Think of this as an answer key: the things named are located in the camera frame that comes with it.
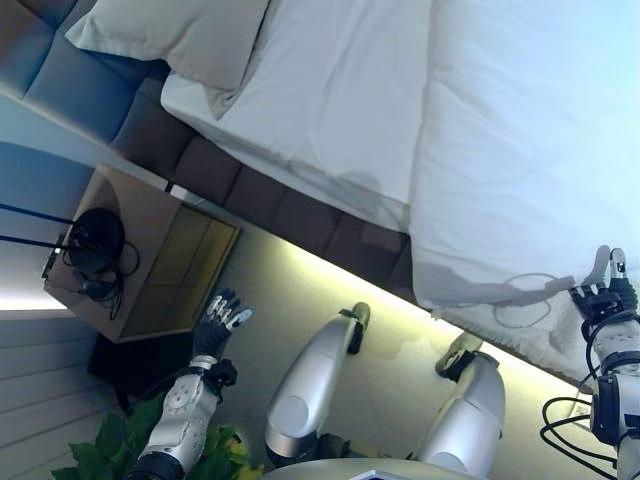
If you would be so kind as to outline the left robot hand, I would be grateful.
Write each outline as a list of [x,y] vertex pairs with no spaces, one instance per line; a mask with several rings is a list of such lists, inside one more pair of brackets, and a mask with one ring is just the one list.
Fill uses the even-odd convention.
[[241,309],[240,305],[239,296],[230,288],[213,295],[193,330],[193,357],[221,357],[231,335],[253,315],[251,308]]

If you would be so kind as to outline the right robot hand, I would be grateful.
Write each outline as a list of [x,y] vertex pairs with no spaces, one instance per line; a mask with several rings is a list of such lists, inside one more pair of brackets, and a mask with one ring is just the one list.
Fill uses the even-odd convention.
[[597,326],[639,319],[639,299],[627,276],[626,256],[621,248],[609,250],[609,283],[601,278],[595,284],[582,284],[569,290],[583,323]]

